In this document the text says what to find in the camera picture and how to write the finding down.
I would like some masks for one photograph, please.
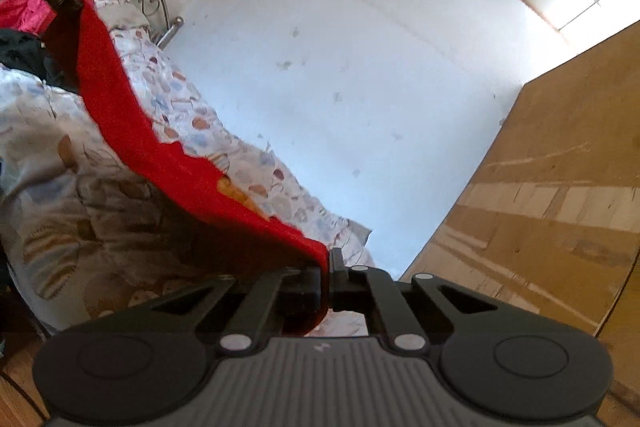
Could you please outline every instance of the silver screw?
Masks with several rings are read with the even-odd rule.
[[[427,341],[420,335],[405,333],[404,335],[398,335],[394,339],[394,344],[405,351],[419,351],[427,344]]]
[[[225,335],[220,339],[220,346],[229,351],[244,351],[251,347],[251,337],[240,334]]]

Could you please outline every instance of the white logo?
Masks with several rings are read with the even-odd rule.
[[[316,344],[314,346],[314,349],[316,351],[320,351],[320,353],[324,353],[327,349],[331,349],[331,344],[327,344],[326,342],[323,342],[322,344]]]

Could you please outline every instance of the bed sheet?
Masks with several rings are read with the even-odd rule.
[[[154,45],[125,0],[96,0],[156,136],[215,163],[248,200],[348,265],[372,260],[270,150],[234,136]],[[55,330],[165,295],[206,274],[185,259],[194,220],[106,145],[79,97],[0,67],[0,234],[18,289]],[[366,332],[358,314],[329,313],[313,335]]]

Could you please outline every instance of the black robotic device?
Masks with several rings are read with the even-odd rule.
[[[317,268],[221,277],[45,344],[49,427],[601,425],[612,364],[593,337],[430,274],[331,261],[332,308],[370,336],[287,336],[320,309]]]

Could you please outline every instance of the pink cloth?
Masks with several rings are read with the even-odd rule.
[[[94,0],[85,1],[94,5]],[[41,35],[55,17],[45,0],[0,0],[0,28]]]

